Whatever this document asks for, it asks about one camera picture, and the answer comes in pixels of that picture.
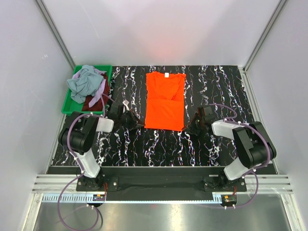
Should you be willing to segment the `orange t shirt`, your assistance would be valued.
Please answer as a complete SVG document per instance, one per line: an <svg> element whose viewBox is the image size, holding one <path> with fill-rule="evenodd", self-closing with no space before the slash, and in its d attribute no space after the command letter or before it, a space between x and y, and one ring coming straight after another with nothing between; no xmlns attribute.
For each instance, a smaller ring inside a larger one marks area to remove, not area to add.
<svg viewBox="0 0 308 231"><path fill-rule="evenodd" d="M186 74L146 74L145 128L182 131Z"/></svg>

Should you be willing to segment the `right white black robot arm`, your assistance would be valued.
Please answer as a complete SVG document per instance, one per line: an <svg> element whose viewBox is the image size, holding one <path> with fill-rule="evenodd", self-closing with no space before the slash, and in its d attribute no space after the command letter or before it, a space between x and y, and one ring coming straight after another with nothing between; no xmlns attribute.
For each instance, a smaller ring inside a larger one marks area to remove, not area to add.
<svg viewBox="0 0 308 231"><path fill-rule="evenodd" d="M184 131L197 136L207 132L233 140L237 157L224 167L214 182L214 186L225 191L231 190L238 179L267 166L277 156L275 146L259 121L247 124L228 119L215 121L212 116L195 115Z"/></svg>

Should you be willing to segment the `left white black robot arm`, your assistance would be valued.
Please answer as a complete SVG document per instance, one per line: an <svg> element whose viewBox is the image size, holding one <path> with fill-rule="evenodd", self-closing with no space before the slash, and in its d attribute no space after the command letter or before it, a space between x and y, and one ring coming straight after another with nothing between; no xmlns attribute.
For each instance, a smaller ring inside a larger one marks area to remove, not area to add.
<svg viewBox="0 0 308 231"><path fill-rule="evenodd" d="M77 162L81 176L78 180L95 191L104 185L101 167L95 160L92 145L97 132L110 133L115 126L122 126L128 130L142 128L142 122L131 110L108 112L107 117L93 113L73 112L61 130L58 142L73 156Z"/></svg>

